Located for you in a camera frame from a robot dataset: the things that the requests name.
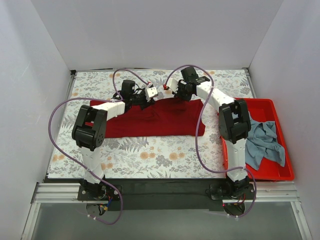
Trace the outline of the red t-shirt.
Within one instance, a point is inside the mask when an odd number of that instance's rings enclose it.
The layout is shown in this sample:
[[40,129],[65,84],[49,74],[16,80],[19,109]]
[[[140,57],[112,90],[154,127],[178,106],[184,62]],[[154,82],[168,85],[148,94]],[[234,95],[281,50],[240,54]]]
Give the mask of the red t-shirt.
[[132,106],[125,110],[123,101],[102,102],[92,100],[90,106],[107,111],[106,138],[154,136],[203,136],[206,126],[198,119],[203,108],[200,99],[184,101],[164,98],[141,109]]

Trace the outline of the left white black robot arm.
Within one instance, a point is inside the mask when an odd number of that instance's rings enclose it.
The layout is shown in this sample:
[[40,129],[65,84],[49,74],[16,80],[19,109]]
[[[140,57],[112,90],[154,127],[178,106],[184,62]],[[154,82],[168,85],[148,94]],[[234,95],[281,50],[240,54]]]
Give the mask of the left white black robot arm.
[[82,105],[79,109],[71,137],[82,154],[87,167],[80,185],[94,199],[102,199],[106,187],[101,183],[104,172],[101,167],[100,146],[106,137],[107,121],[126,113],[132,106],[143,110],[155,103],[158,91],[151,82],[144,88],[135,88],[136,82],[124,80],[121,90],[111,100],[95,106]]

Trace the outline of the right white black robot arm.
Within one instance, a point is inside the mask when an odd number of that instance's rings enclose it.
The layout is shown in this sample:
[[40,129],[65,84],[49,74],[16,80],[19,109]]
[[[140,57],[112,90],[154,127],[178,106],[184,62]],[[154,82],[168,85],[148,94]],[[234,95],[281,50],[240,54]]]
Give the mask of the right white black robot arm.
[[193,95],[210,104],[218,112],[218,131],[227,149],[228,166],[226,184],[218,189],[218,194],[240,196],[249,188],[246,170],[246,142],[251,130],[251,120],[246,101],[234,99],[215,87],[213,78],[207,73],[199,76],[195,65],[178,67],[182,79],[167,77],[163,88],[171,89],[175,97],[189,101]]

